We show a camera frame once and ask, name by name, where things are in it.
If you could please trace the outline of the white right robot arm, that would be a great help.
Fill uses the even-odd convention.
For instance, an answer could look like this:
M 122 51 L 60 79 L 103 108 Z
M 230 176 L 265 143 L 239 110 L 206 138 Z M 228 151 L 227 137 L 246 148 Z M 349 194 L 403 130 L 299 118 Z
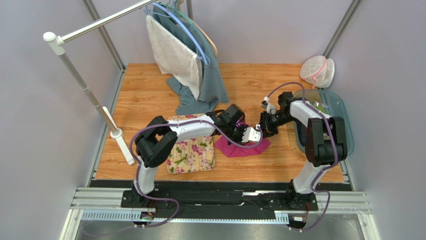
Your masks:
M 301 172 L 289 185 L 292 194 L 310 194 L 323 175 L 348 156 L 345 120 L 330 116 L 315 108 L 302 97 L 292 92 L 283 92 L 278 98 L 279 109 L 266 96 L 265 108 L 260 115 L 260 127 L 265 138 L 278 134 L 278 128 L 290 122 L 305 127 L 304 152 L 307 158 Z

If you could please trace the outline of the magenta paper napkin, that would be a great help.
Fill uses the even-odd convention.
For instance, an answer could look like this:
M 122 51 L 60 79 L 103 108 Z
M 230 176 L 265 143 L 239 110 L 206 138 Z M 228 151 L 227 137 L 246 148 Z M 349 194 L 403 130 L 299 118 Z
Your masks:
M 248 157 L 260 155 L 265 152 L 271 145 L 268 139 L 263 139 L 257 146 L 251 148 L 243 148 L 231 144 L 228 140 L 221 136 L 215 143 L 214 146 L 221 151 L 226 157 L 237 158 L 237 157 Z

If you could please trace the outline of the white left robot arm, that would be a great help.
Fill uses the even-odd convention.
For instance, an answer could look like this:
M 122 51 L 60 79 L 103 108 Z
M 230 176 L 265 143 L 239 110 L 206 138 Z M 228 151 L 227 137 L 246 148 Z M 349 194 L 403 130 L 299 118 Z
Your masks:
M 129 144 L 131 156 L 137 162 L 135 191 L 147 197 L 154 190 L 158 167 L 179 142 L 221 135 L 231 144 L 246 147 L 252 128 L 242 125 L 244 117 L 244 112 L 235 104 L 186 120 L 167 121 L 162 116 L 155 117 Z

